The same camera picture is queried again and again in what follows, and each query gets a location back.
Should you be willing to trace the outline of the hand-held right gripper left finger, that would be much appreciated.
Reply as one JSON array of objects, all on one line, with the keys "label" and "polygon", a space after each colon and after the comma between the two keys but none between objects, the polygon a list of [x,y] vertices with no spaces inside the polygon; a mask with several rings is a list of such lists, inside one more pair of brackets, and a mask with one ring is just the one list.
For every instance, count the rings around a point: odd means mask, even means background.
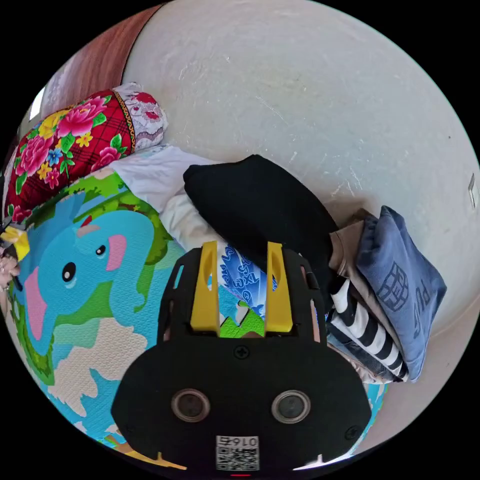
[{"label": "hand-held right gripper left finger", "polygon": [[190,318],[190,327],[196,333],[220,334],[217,260],[217,242],[205,242],[200,253]]}]

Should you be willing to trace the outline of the person's left hand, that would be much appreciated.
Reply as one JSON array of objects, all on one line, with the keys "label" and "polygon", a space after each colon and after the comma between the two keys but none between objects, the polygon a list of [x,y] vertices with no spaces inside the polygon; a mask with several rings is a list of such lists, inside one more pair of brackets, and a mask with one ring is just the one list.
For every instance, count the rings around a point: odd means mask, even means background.
[{"label": "person's left hand", "polygon": [[18,279],[20,266],[17,251],[13,244],[0,248],[0,293],[6,294],[11,285],[19,291],[23,291],[23,286]]}]

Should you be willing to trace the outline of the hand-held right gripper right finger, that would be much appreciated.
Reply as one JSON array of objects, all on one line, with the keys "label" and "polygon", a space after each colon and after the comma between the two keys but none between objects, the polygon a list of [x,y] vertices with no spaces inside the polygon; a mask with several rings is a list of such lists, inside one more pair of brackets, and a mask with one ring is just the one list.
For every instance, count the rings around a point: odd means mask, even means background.
[{"label": "hand-held right gripper right finger", "polygon": [[289,333],[293,328],[288,277],[280,243],[267,244],[265,332]]}]

